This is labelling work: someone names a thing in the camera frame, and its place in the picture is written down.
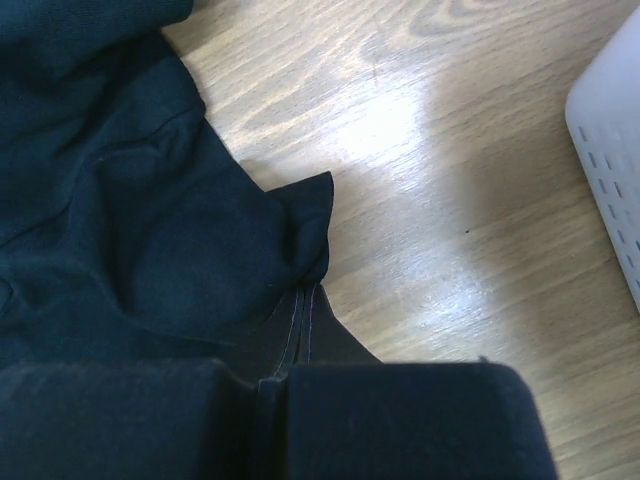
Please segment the laundry basket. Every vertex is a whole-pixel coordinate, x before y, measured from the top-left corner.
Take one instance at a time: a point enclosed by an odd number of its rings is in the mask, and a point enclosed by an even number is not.
[[[640,309],[640,8],[573,86],[566,119]]]

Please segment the wood grain surface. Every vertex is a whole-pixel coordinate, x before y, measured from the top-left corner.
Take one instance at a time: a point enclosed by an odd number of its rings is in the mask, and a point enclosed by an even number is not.
[[[636,6],[213,0],[166,31],[258,184],[333,172],[345,325],[516,368],[566,479],[640,478],[640,316],[563,113]]]

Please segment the black cloth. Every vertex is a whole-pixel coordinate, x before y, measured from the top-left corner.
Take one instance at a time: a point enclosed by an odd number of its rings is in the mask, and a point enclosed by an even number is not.
[[[552,480],[532,397],[492,364],[212,360],[0,372],[3,480]]]
[[[156,31],[191,3],[0,0],[0,367],[224,356],[324,276],[331,177],[230,157]]]

